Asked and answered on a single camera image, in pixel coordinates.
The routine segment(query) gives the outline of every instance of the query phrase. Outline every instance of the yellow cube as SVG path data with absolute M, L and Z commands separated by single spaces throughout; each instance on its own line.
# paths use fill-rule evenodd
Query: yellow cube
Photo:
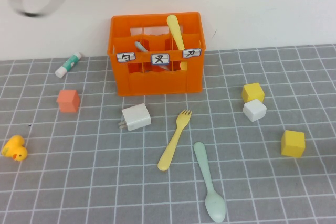
M 241 97 L 243 97 L 245 103 L 256 99 L 258 99 L 260 102 L 263 102 L 265 97 L 265 93 L 258 83 L 244 85 L 241 94 Z
M 306 148 L 304 132 L 285 131 L 281 139 L 281 154 L 301 157 Z

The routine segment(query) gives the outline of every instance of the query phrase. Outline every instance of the fork handle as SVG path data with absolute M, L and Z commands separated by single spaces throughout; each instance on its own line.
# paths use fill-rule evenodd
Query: fork handle
M 182 129 L 177 128 L 172 139 L 170 140 L 170 142 L 168 143 L 167 148 L 164 150 L 158 164 L 157 167 L 159 170 L 161 171 L 165 171 L 168 170 L 170 163 L 173 160 L 173 156 L 176 150 L 176 146 L 178 143 L 178 140 L 180 139 L 182 133 Z

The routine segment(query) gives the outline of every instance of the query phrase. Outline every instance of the yellow spoon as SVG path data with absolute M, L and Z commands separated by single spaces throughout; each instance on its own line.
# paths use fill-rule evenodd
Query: yellow spoon
M 185 48 L 184 48 L 180 25 L 179 25 L 179 21 L 177 20 L 177 17 L 175 15 L 169 15 L 167 18 L 167 24 L 169 27 L 169 31 L 171 32 L 176 42 L 177 48 L 179 50 L 184 50 Z M 187 62 L 182 61 L 180 63 L 180 69 L 187 70 Z

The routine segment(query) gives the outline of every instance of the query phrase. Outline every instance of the white cube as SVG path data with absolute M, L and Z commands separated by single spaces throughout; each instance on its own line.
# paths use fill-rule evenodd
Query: white cube
M 266 114 L 266 110 L 266 106 L 256 99 L 244 104 L 243 113 L 254 122 L 263 118 Z
M 121 110 L 128 131 L 152 124 L 151 116 L 144 103 Z

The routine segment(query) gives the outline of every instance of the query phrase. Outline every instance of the light green spoon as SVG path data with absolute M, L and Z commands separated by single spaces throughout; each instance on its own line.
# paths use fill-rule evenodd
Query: light green spoon
M 209 170 L 208 157 L 206 155 L 205 146 L 201 142 L 194 144 L 194 151 L 196 158 L 201 168 L 201 172 L 204 178 L 206 189 L 208 193 L 205 197 L 205 207 L 210 215 L 211 219 L 216 223 L 221 223 L 225 219 L 226 207 L 224 199 L 215 191 L 211 180 L 211 174 Z

